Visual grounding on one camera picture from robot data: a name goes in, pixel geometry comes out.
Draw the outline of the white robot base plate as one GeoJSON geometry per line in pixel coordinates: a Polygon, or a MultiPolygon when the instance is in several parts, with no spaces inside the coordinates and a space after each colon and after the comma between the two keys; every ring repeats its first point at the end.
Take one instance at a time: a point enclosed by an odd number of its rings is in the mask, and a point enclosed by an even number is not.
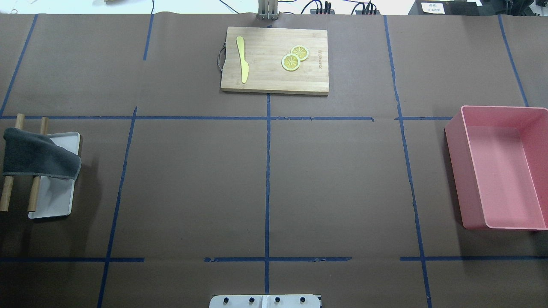
{"type": "Polygon", "coordinates": [[[210,308],[321,308],[315,294],[257,294],[214,296],[210,308]]]}

